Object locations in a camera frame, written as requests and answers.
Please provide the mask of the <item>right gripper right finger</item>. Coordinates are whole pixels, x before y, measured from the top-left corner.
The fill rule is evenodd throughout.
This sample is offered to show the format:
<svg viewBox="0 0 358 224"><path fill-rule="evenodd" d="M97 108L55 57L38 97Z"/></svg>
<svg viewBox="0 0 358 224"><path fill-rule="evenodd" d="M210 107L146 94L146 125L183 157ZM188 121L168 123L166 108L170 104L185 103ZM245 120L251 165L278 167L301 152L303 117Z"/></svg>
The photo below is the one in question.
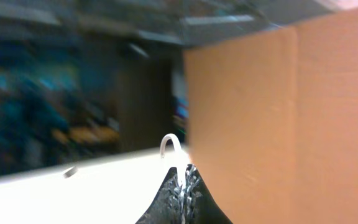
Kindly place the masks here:
<svg viewBox="0 0 358 224"><path fill-rule="evenodd" d="M198 169L188 164L185 188L185 223L232 224L219 208Z"/></svg>

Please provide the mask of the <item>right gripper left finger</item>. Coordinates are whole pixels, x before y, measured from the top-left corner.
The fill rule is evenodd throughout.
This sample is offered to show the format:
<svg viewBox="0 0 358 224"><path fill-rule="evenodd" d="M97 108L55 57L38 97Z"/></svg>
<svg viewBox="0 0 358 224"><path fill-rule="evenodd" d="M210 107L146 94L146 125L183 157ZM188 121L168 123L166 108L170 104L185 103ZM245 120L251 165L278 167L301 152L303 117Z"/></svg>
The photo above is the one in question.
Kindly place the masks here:
<svg viewBox="0 0 358 224"><path fill-rule="evenodd" d="M174 192L177 187L177 169L169 168L152 203L136 224L180 224L180 206Z"/></svg>

